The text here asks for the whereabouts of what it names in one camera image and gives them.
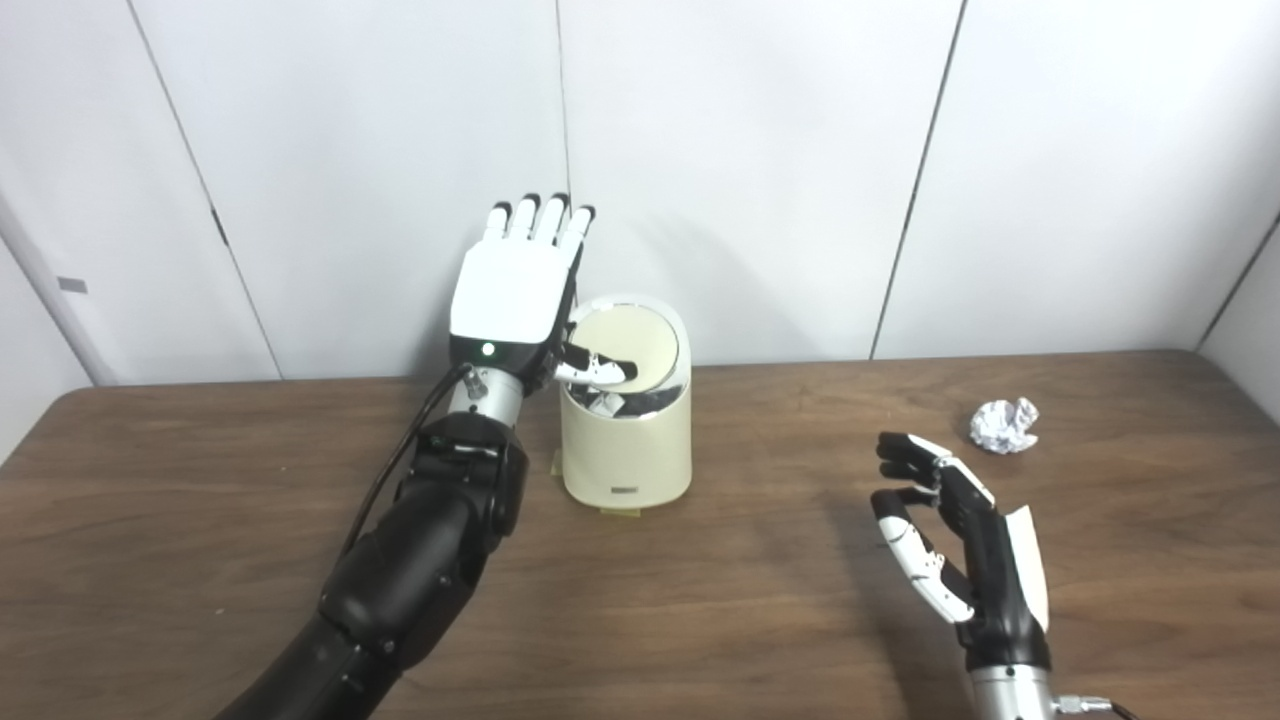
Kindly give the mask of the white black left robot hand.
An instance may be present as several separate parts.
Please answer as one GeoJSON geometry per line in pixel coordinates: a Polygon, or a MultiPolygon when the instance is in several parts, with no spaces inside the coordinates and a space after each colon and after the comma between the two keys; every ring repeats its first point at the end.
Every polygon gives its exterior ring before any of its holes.
{"type": "Polygon", "coordinates": [[[563,193],[498,202],[480,240],[463,256],[451,300],[449,356],[513,377],[524,396],[550,382],[612,387],[637,378],[634,361],[570,341],[570,314],[589,205],[570,208],[563,193]]]}

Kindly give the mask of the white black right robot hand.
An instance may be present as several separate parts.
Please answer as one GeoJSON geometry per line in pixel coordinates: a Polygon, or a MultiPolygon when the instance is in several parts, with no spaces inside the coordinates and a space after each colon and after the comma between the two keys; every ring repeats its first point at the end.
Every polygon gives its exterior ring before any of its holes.
{"type": "Polygon", "coordinates": [[[882,432],[876,454],[896,488],[872,493],[884,542],[916,593],[955,626],[966,669],[1052,667],[1044,565],[1028,506],[1002,512],[970,468],[919,436],[882,432]],[[963,542],[964,564],[940,552],[910,509],[933,509],[963,542]]]}

